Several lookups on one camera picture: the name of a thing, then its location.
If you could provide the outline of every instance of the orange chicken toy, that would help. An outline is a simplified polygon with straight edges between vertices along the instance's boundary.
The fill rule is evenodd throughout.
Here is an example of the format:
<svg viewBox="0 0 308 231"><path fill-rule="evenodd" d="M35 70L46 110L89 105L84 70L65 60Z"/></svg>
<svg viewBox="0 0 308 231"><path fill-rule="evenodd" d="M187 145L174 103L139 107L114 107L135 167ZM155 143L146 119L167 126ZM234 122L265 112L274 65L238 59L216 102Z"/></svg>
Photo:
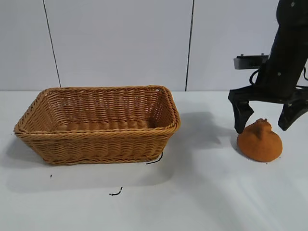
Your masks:
<svg viewBox="0 0 308 231"><path fill-rule="evenodd" d="M237 145L244 155L260 162L273 161L282 153L282 141L267 119L258 119L247 126L238 135Z"/></svg>

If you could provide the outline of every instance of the rectangular wicker basket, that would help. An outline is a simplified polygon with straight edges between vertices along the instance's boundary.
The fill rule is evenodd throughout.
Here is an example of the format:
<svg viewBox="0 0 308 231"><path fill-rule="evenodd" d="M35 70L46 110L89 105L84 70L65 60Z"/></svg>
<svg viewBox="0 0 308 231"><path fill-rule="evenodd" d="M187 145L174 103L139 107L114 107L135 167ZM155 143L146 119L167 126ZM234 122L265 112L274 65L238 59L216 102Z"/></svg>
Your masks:
<svg viewBox="0 0 308 231"><path fill-rule="evenodd" d="M162 86L51 88L14 128L46 162L128 163L156 159L180 127Z"/></svg>

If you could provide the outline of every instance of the white tabletop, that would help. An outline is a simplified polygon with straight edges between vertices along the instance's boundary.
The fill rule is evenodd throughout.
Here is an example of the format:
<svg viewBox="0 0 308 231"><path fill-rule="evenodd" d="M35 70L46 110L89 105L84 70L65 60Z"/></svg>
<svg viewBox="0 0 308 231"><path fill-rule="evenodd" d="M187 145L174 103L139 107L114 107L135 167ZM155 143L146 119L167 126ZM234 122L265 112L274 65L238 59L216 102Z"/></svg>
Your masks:
<svg viewBox="0 0 308 231"><path fill-rule="evenodd" d="M0 92L1 231L308 230L308 115L283 132L282 105L251 102L284 148L259 163L235 150L227 92L174 92L182 127L160 162L54 167L13 133L37 94Z"/></svg>

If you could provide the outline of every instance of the white wall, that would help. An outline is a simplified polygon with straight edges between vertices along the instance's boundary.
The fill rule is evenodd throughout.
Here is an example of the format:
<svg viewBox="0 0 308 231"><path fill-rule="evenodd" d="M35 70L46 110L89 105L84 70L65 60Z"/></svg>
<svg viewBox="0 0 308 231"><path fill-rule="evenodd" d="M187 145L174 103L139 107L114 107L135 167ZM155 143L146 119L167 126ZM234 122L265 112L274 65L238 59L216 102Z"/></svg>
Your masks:
<svg viewBox="0 0 308 231"><path fill-rule="evenodd" d="M185 90L192 1L45 0L62 86ZM233 58L270 52L277 3L195 0L187 90L249 84ZM43 0L0 1L0 28L0 90L59 86Z"/></svg>
<svg viewBox="0 0 308 231"><path fill-rule="evenodd" d="M230 90L249 84L253 70L235 70L241 53L269 54L278 0L196 0L188 90Z"/></svg>
<svg viewBox="0 0 308 231"><path fill-rule="evenodd" d="M62 86L185 90L192 0L46 0Z"/></svg>
<svg viewBox="0 0 308 231"><path fill-rule="evenodd" d="M59 86L41 0L1 0L0 30L0 90Z"/></svg>

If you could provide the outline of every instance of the black cable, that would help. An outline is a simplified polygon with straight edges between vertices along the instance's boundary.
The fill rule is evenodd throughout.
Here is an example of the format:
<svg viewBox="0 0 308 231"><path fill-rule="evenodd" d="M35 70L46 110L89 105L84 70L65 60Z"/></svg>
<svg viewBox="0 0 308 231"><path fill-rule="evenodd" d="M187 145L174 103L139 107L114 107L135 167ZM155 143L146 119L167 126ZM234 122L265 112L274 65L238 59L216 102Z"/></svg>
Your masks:
<svg viewBox="0 0 308 231"><path fill-rule="evenodd" d="M308 78L306 77L306 71L307 71L306 67L304 67L304 79L308 81ZM308 88L308 86L299 86L299 85L297 85L296 87L297 88Z"/></svg>
<svg viewBox="0 0 308 231"><path fill-rule="evenodd" d="M150 162L150 163L146 163L146 165L157 163L158 161L160 161L163 158L163 154L164 154L164 152L162 152L162 154L160 155L160 158L158 160L155 160L155 161Z"/></svg>
<svg viewBox="0 0 308 231"><path fill-rule="evenodd" d="M254 76L256 75L256 73L259 72L260 69L258 69L257 71L255 71L254 73L251 74L250 78L249 78L249 82L251 85L254 85L255 83L252 81L252 79L254 78Z"/></svg>
<svg viewBox="0 0 308 231"><path fill-rule="evenodd" d="M306 77L306 67L304 67L304 79L308 81L308 78Z"/></svg>

